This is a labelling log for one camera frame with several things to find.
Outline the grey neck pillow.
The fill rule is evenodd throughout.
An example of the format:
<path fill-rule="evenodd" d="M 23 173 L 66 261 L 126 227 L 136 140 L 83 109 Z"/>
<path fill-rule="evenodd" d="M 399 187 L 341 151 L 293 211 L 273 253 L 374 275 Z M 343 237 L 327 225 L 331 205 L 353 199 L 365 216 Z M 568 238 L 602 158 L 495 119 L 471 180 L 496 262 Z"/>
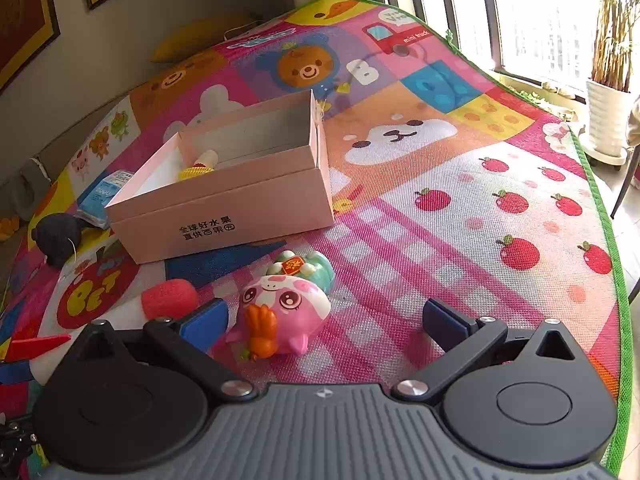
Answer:
<path fill-rule="evenodd" d="M 32 218 L 50 186 L 51 179 L 38 158 L 30 158 L 17 170 L 10 181 L 11 203 L 22 220 Z"/>

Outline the white red foam rocket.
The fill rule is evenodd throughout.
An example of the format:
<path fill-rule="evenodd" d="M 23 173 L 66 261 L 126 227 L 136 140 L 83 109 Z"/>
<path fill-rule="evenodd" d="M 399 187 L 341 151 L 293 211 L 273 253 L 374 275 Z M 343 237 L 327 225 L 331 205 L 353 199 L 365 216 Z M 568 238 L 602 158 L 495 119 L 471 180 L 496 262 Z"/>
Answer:
<path fill-rule="evenodd" d="M 145 289 L 139 296 L 106 311 L 102 318 L 108 322 L 115 322 L 117 327 L 138 328 L 144 322 L 161 316 L 182 318 L 195 310 L 199 304 L 198 293 L 193 285 L 182 278 L 176 278 Z M 81 322 L 78 328 L 66 330 L 59 335 L 12 340 L 1 362 L 28 361 L 39 358 L 55 348 L 66 344 L 69 346 L 87 324 L 88 321 Z"/>

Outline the white plant pot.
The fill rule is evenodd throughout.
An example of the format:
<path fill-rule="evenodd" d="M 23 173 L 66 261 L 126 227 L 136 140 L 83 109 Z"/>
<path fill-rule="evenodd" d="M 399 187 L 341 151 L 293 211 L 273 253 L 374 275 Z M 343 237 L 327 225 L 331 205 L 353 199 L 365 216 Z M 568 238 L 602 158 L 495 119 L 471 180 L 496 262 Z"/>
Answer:
<path fill-rule="evenodd" d="M 589 139 L 597 152 L 620 157 L 627 147 L 628 115 L 634 98 L 628 92 L 587 80 Z"/>

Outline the green potted palm plant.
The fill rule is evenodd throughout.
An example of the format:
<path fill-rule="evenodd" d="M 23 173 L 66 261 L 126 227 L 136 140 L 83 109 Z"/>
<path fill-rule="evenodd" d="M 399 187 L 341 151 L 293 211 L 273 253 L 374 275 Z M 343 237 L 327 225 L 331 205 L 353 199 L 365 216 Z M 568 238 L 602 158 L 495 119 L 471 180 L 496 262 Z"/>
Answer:
<path fill-rule="evenodd" d="M 600 0 L 590 79 L 629 92 L 639 0 Z"/>

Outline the yellow toy corn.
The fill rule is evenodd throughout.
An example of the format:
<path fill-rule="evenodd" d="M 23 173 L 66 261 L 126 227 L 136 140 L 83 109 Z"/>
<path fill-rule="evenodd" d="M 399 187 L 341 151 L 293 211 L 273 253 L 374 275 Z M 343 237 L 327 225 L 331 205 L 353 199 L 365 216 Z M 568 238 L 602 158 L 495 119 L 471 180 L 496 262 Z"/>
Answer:
<path fill-rule="evenodd" d="M 189 180 L 196 177 L 201 177 L 201 176 L 204 176 L 204 174 L 210 174 L 213 171 L 214 171 L 213 168 L 210 168 L 209 166 L 186 167 L 179 172 L 178 180 L 184 181 L 184 180 Z"/>

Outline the colourful cartoon play mat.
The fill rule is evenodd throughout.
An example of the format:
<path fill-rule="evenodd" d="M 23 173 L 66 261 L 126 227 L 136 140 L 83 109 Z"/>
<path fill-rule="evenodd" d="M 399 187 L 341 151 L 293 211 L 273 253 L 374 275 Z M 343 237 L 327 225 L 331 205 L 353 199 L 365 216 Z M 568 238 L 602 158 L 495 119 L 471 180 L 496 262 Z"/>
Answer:
<path fill-rule="evenodd" d="M 1 359 L 12 340 L 88 324 L 69 346 L 1 362 L 2 477 L 615 478 L 632 330 L 587 156 L 570 126 L 401 10 L 317 0 L 145 81 L 80 146 L 28 230 L 49 214 L 78 217 L 99 163 L 140 143 L 139 122 L 169 112 L 177 133 L 304 91 L 322 110 L 332 226 L 137 263 L 110 221 L 84 229 L 62 269 L 47 265 L 49 281 L 41 270 L 18 294 L 3 285 Z M 117 170 L 134 175 L 151 156 Z M 224 338 L 241 289 L 285 250 L 330 260 L 332 309 L 303 356 L 252 361 Z M 208 400 L 152 362 L 150 321 L 102 318 L 176 278 L 198 307 L 228 304 L 208 354 L 255 399 Z M 401 401 L 393 385 L 444 354 L 423 330 L 429 299 L 508 334 L 439 402 Z"/>

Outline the yellow pink cupcake toy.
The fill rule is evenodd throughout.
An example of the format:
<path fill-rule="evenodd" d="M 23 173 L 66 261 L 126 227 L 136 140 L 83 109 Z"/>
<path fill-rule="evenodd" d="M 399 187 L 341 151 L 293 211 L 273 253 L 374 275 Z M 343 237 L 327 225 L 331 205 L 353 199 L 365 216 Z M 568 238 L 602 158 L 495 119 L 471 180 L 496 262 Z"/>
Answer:
<path fill-rule="evenodd" d="M 206 150 L 194 162 L 194 167 L 214 169 L 218 164 L 218 154 L 214 150 Z"/>

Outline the beige sofa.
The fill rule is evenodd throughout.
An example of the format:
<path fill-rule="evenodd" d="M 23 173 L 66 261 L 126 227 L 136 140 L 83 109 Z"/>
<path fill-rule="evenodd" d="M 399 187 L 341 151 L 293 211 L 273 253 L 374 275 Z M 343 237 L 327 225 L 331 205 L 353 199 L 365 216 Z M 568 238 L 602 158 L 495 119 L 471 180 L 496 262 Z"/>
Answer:
<path fill-rule="evenodd" d="M 73 125 L 72 128 L 67 129 L 40 152 L 37 159 L 43 163 L 43 167 L 51 179 L 51 191 L 57 185 L 67 184 L 65 170 L 70 160 L 76 155 L 82 144 L 89 143 L 88 138 L 94 137 L 98 131 L 98 125 L 111 121 L 112 109 L 119 108 L 119 102 L 120 99 L 117 99 L 95 110 Z M 140 143 L 130 144 L 130 150 L 122 151 L 107 165 L 100 162 L 99 167 L 103 170 L 102 174 L 87 181 L 81 196 L 85 196 L 99 180 L 112 170 L 133 170 L 138 162 L 143 164 L 160 144 L 163 144 L 176 132 L 175 128 L 167 130 L 171 122 L 169 112 L 157 114 L 145 128 L 142 127 L 142 122 L 139 122 Z M 31 242 L 30 231 L 22 229 L 17 235 L 14 235 L 13 240 L 1 244 L 2 283 L 9 282 L 10 289 L 14 294 L 18 294 L 27 284 L 32 282 L 41 270 L 44 271 L 45 281 L 49 281 L 50 276 L 56 272 L 56 270 L 47 267 L 46 258 L 41 252 L 38 252 L 36 246 L 32 246 L 32 252 L 28 250 L 28 243 Z"/>

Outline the pink cardboard box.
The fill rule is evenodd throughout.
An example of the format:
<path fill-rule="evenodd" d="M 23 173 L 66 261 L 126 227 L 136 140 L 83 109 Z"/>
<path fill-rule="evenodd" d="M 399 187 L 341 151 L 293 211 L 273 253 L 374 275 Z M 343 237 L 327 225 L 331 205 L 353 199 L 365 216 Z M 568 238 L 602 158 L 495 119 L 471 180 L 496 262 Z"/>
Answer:
<path fill-rule="evenodd" d="M 179 181 L 204 151 L 218 164 Z M 175 133 L 107 204 L 137 263 L 282 238 L 332 226 L 322 110 L 292 93 Z"/>

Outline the pink round cartoon toy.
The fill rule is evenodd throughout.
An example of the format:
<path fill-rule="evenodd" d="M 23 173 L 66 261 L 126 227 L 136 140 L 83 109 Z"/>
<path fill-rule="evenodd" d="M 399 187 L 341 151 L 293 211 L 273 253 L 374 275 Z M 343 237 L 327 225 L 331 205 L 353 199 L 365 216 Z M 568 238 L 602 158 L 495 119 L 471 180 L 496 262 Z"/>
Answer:
<path fill-rule="evenodd" d="M 321 252 L 281 252 L 263 276 L 239 292 L 235 324 L 224 341 L 242 344 L 252 361 L 303 356 L 331 312 L 328 291 L 334 281 L 332 263 Z"/>

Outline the blue wet wipes pack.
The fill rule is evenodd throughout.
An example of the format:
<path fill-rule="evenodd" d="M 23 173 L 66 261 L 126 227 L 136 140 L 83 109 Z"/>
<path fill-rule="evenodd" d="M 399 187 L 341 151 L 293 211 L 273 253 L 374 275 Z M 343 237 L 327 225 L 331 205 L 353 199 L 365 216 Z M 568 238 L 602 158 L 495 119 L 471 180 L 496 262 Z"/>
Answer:
<path fill-rule="evenodd" d="M 77 209 L 78 217 L 96 228 L 104 230 L 108 228 L 110 220 L 105 210 L 106 205 L 131 178 L 132 173 L 125 170 L 117 170 L 103 178 L 80 201 Z"/>

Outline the yellow cushion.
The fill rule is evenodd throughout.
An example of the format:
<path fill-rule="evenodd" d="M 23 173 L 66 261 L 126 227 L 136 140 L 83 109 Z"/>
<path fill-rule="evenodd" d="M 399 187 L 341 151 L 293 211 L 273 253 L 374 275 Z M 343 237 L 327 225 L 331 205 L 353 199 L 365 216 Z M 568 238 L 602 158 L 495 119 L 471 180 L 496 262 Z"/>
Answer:
<path fill-rule="evenodd" d="M 182 25 L 170 32 L 154 49 L 152 63 L 178 63 L 201 50 L 242 34 L 260 22 L 257 14 L 224 12 Z"/>

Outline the black plush cat toy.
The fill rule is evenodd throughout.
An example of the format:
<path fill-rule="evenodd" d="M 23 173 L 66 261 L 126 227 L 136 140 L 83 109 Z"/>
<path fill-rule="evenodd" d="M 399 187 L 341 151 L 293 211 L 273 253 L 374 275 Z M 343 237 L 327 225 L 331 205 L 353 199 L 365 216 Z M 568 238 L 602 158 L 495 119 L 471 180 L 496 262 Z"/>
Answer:
<path fill-rule="evenodd" d="M 49 214 L 43 217 L 30 232 L 40 252 L 46 256 L 47 265 L 62 269 L 66 261 L 76 254 L 84 229 L 91 224 L 72 214 Z"/>

